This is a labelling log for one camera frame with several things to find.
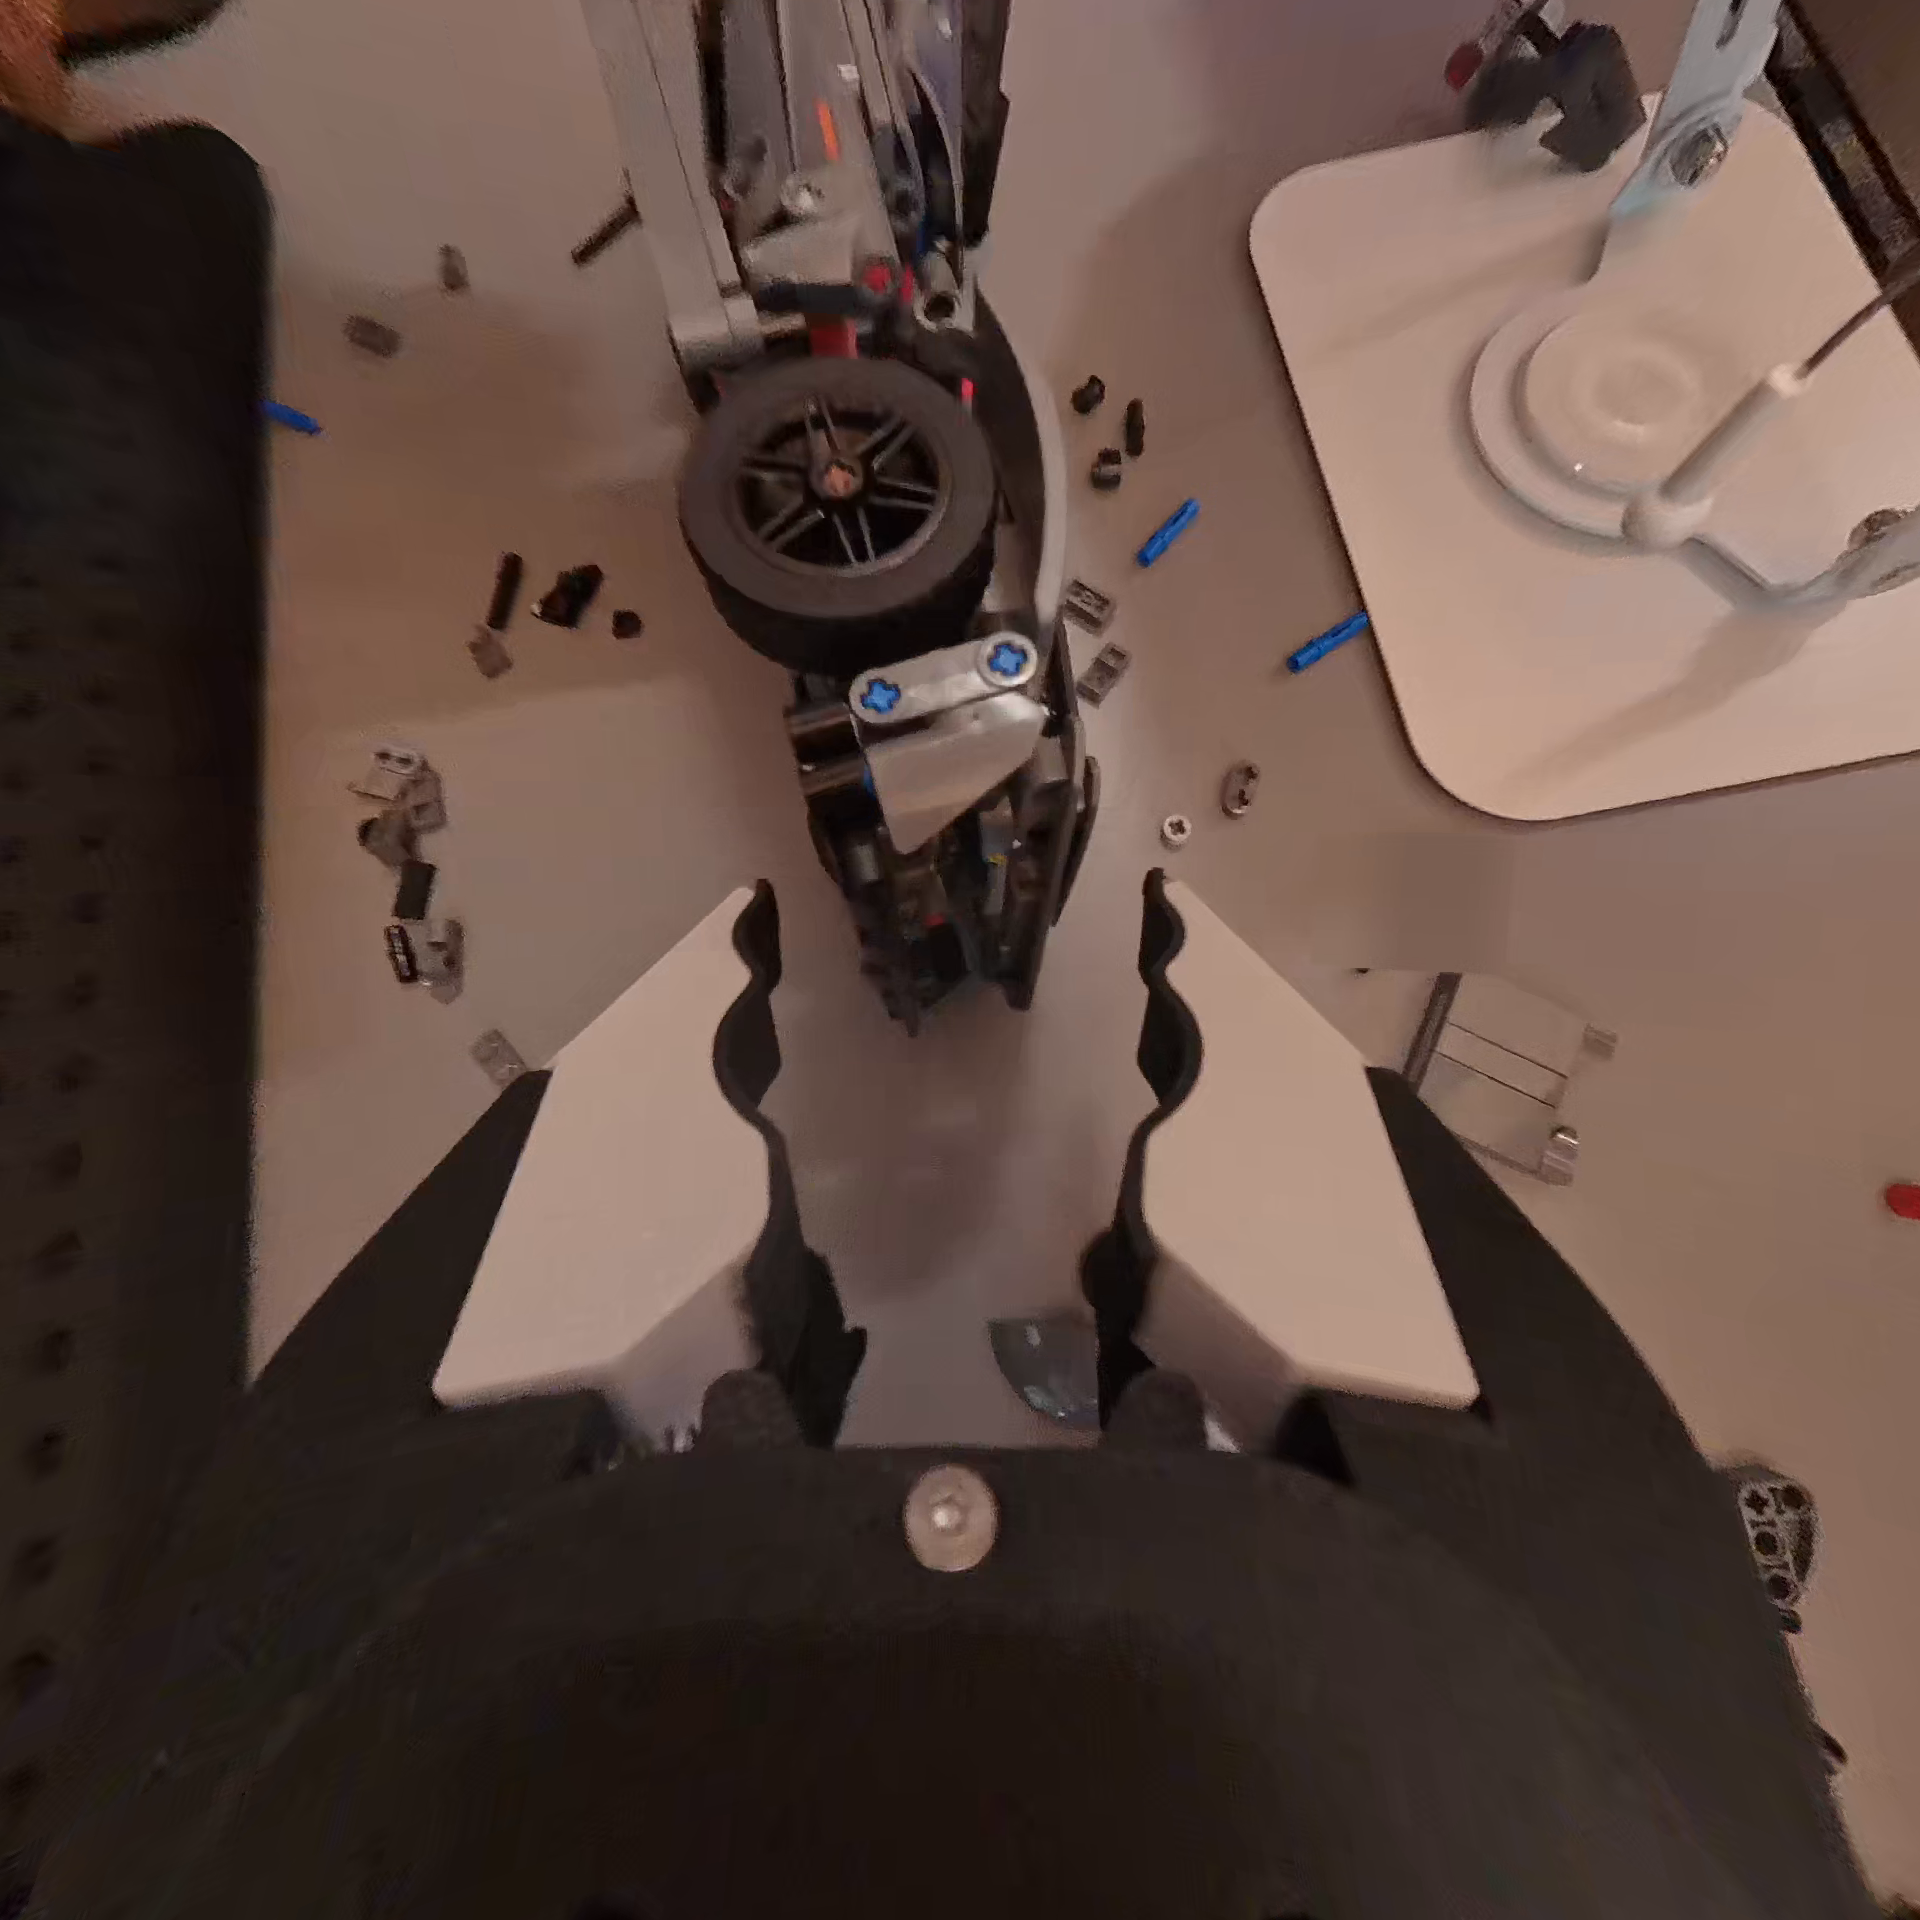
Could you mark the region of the white rounded board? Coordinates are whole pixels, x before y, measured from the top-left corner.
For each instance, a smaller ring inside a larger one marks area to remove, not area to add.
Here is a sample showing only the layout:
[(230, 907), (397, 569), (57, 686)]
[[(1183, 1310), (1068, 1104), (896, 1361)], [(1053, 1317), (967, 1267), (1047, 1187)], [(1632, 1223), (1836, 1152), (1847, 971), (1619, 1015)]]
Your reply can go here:
[(1679, 205), (1611, 223), (1638, 151), (1569, 175), (1516, 135), (1315, 165), (1249, 256), (1408, 743), (1511, 822), (1685, 799), (1915, 755), (1915, 582), (1782, 605), (1876, 510), (1915, 504), (1915, 348), (1878, 312), (1716, 486), (1702, 542), (1552, 523), (1483, 461), (1471, 376), (1560, 320), (1657, 326), (1709, 417), (1876, 292), (1799, 136), (1749, 108)]

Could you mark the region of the dark quarter-round lego piece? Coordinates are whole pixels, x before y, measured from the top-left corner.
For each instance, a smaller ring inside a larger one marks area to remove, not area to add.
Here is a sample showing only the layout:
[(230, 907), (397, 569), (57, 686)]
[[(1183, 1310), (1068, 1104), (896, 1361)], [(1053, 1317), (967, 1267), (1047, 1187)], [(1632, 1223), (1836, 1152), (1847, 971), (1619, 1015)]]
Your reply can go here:
[(1088, 1321), (996, 1317), (988, 1339), (999, 1375), (1031, 1413), (1078, 1433), (1099, 1427), (1096, 1333)]

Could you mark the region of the white round stand base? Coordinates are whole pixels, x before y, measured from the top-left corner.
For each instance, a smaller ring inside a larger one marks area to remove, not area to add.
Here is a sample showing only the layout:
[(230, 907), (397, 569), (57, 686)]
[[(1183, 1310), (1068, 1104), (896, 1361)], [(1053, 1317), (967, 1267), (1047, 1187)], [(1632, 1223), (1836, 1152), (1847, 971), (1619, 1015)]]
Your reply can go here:
[(1837, 607), (1915, 585), (1915, 508), (1865, 513), (1830, 565), (1799, 582), (1771, 581), (1716, 539), (1719, 492), (1812, 385), (1780, 393), (1766, 375), (1734, 393), (1699, 326), (1573, 289), (1478, 349), (1471, 443), (1501, 489), (1553, 528), (1643, 555), (1708, 557), (1776, 607)]

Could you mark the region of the grey lego car model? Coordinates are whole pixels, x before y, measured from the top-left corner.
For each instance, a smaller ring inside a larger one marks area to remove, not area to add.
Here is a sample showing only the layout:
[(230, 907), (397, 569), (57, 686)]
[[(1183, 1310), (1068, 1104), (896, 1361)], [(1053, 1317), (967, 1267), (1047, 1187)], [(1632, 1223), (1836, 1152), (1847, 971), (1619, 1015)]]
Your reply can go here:
[(702, 423), (775, 361), (892, 359), (941, 382), (990, 443), (993, 567), (967, 638), (851, 681), (784, 669), (813, 849), (862, 974), (916, 1032), (974, 985), (1033, 1001), (1099, 787), (1060, 612), (1059, 415), (981, 287), (990, 231), (974, 249), (931, 231), (911, 7), (696, 5), (710, 175), (755, 357), (681, 375)]

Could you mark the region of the small black lego wheel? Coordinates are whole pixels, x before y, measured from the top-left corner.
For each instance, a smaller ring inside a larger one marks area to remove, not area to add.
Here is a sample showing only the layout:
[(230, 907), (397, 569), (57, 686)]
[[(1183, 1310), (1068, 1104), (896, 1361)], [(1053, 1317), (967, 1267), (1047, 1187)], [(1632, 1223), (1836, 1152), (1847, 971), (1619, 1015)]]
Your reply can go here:
[(967, 638), (996, 518), (985, 431), (893, 359), (800, 357), (732, 382), (679, 475), (679, 528), (726, 629), (828, 681)]

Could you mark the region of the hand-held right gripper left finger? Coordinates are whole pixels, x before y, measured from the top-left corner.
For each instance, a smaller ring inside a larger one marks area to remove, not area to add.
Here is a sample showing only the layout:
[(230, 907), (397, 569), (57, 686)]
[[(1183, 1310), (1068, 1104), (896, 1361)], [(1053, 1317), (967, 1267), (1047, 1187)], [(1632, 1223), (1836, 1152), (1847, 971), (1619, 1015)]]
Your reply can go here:
[(806, 1441), (837, 1440), (865, 1335), (764, 1108), (780, 980), (760, 879), (559, 1049), (432, 1380), (444, 1408), (593, 1395), (636, 1444), (686, 1448), (709, 1387), (756, 1371)]

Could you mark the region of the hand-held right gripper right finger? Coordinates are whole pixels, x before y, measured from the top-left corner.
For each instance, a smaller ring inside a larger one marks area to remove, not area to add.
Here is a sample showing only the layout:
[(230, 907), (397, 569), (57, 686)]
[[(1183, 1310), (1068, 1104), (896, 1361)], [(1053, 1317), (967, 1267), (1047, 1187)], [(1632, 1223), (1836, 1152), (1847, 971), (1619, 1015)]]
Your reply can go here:
[(1081, 1260), (1099, 1423), (1150, 1371), (1185, 1379), (1240, 1451), (1269, 1448), (1304, 1395), (1471, 1408), (1355, 1044), (1166, 871), (1143, 879), (1137, 974), (1150, 1104)]

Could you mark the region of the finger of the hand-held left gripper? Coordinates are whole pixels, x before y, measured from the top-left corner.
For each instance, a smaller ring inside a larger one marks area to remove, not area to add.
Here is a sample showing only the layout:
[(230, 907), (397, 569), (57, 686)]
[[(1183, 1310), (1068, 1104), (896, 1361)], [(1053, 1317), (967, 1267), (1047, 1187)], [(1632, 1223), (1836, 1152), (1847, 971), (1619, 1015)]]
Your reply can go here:
[(679, 367), (739, 367), (755, 357), (755, 302), (713, 188), (699, 8), (583, 1), (583, 20)]
[(1011, 115), (1000, 83), (1011, 23), (1011, 1), (911, 7), (916, 142), (931, 231), (959, 249), (977, 249), (992, 222), (992, 195)]

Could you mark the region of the grey lego panel assembly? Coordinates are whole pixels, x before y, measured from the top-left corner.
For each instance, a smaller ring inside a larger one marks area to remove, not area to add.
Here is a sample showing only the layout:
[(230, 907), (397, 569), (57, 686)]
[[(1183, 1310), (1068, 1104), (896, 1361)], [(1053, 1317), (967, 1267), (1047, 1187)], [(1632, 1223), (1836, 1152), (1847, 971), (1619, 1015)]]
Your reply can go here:
[(1613, 1031), (1488, 974), (1437, 974), (1400, 1073), (1455, 1140), (1526, 1176), (1568, 1187), (1579, 1137), (1568, 1088), (1611, 1061)]

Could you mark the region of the black red lego subassembly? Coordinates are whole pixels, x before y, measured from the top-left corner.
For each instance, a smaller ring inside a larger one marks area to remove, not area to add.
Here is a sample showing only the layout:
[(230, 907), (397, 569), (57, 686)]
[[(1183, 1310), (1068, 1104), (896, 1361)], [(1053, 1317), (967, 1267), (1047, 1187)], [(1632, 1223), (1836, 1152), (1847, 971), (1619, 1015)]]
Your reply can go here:
[(1501, 1), (1445, 70), (1468, 131), (1536, 127), (1566, 168), (1588, 175), (1641, 132), (1648, 115), (1619, 30), (1568, 19), (1566, 5)]

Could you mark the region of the grey three-hole lego liftarm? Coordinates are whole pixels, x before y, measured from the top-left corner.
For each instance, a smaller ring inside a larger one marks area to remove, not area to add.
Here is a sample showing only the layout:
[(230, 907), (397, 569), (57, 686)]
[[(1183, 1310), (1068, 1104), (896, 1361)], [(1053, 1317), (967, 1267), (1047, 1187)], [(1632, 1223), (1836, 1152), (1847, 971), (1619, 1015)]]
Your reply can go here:
[(1777, 1471), (1734, 1478), (1734, 1500), (1756, 1572), (1771, 1607), (1796, 1620), (1817, 1559), (1817, 1505), (1811, 1491)]

